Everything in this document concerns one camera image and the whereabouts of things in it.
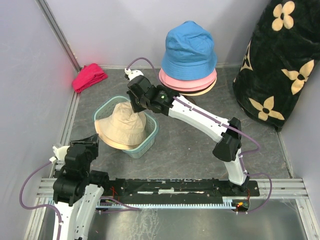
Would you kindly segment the beige bottom hat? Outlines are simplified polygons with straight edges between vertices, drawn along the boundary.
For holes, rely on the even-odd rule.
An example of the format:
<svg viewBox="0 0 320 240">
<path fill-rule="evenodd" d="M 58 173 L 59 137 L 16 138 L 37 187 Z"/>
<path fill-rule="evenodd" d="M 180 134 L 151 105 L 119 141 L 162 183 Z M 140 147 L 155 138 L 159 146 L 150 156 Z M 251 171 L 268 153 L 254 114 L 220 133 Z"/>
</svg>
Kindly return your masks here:
<svg viewBox="0 0 320 240">
<path fill-rule="evenodd" d="M 147 118 L 143 112 L 135 113 L 129 101 L 115 105 L 110 116 L 94 121 L 100 139 L 112 148 L 132 150 L 147 137 Z"/>
</svg>

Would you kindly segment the light blue plastic basket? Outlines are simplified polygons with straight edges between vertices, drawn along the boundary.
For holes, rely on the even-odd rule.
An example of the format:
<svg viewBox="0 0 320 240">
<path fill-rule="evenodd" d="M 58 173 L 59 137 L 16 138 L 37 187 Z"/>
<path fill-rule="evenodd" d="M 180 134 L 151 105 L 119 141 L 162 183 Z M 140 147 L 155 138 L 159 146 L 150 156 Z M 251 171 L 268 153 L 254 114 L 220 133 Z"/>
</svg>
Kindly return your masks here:
<svg viewBox="0 0 320 240">
<path fill-rule="evenodd" d="M 118 103 L 130 102 L 129 98 L 123 95 L 115 95 L 98 107 L 92 114 L 92 121 L 109 117 Z M 147 112 L 144 113 L 146 116 L 146 139 L 137 147 L 128 150 L 122 150 L 128 154 L 131 158 L 138 159 L 142 157 L 154 144 L 155 137 L 159 131 L 158 121 Z"/>
</svg>

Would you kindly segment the pink bucket hat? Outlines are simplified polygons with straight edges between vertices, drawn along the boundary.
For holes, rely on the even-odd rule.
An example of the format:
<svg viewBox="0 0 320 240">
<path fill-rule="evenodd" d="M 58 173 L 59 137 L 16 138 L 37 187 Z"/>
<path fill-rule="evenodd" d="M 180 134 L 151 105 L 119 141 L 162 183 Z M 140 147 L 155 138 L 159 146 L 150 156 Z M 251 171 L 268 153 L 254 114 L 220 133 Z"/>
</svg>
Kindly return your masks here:
<svg viewBox="0 0 320 240">
<path fill-rule="evenodd" d="M 179 80 L 179 79 L 170 77 L 161 68 L 158 76 L 160 81 L 168 86 L 182 88 L 182 89 L 196 89 L 200 87 L 208 87 L 210 84 L 212 84 L 217 78 L 217 71 L 216 69 L 214 69 L 208 76 L 200 79 Z"/>
<path fill-rule="evenodd" d="M 185 80 L 177 80 L 174 78 L 167 78 L 167 77 L 160 77 L 160 81 L 167 87 L 172 88 L 174 90 L 178 91 L 184 91 L 184 90 L 201 90 L 203 88 L 206 88 L 209 86 L 215 79 L 217 79 L 217 75 L 213 76 L 212 78 L 206 78 L 206 79 L 197 79 L 197 80 L 191 80 L 191 81 L 185 81 Z"/>
</svg>

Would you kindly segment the cream bucket hat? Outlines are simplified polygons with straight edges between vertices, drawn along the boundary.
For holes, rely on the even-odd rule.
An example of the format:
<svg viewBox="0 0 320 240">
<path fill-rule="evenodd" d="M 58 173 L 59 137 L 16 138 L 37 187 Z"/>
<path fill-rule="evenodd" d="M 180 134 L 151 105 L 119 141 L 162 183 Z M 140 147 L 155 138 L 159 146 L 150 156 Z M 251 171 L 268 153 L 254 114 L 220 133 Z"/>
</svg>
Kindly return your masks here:
<svg viewBox="0 0 320 240">
<path fill-rule="evenodd" d="M 184 96 L 200 96 L 208 93 L 216 84 L 217 80 L 215 80 L 211 85 L 209 85 L 206 89 L 203 89 L 201 91 L 192 92 L 192 93 L 182 93 Z"/>
</svg>

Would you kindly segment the blue bucket hat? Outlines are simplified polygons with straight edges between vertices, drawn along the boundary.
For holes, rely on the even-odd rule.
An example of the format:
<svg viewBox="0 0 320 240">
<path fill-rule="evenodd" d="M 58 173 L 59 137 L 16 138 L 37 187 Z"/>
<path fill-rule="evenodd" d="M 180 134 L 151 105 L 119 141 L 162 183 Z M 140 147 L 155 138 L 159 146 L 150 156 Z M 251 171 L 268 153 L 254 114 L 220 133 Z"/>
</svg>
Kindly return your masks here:
<svg viewBox="0 0 320 240">
<path fill-rule="evenodd" d="M 209 31 L 194 21 L 185 21 L 167 33 L 161 68 L 176 80 L 204 79 L 214 71 L 218 61 L 214 47 Z"/>
</svg>

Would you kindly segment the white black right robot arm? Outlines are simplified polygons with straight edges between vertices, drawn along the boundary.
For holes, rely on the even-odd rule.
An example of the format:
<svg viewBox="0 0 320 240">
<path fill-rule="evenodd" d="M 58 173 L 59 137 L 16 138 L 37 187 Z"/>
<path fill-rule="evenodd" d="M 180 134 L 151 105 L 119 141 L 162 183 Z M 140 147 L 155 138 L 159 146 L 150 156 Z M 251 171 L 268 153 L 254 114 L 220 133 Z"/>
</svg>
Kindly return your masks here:
<svg viewBox="0 0 320 240">
<path fill-rule="evenodd" d="M 231 193 L 240 196 L 247 191 L 250 178 L 240 160 L 242 135 L 239 119 L 218 117 L 168 87 L 151 84 L 141 74 L 127 79 L 127 94 L 134 112 L 150 110 L 181 120 L 205 133 L 216 143 L 212 154 L 224 162 Z"/>
</svg>

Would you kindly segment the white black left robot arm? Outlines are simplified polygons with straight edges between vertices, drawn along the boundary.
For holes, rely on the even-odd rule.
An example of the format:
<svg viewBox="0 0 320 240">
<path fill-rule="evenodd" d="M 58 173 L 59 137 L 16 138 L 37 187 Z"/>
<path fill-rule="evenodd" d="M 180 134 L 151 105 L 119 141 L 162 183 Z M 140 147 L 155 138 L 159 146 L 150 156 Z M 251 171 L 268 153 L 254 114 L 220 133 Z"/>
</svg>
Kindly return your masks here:
<svg viewBox="0 0 320 240">
<path fill-rule="evenodd" d="M 91 170 L 99 155 L 98 134 L 69 145 L 53 146 L 54 156 L 64 164 L 53 183 L 54 240 L 86 240 L 100 197 L 111 189 L 107 172 Z"/>
</svg>

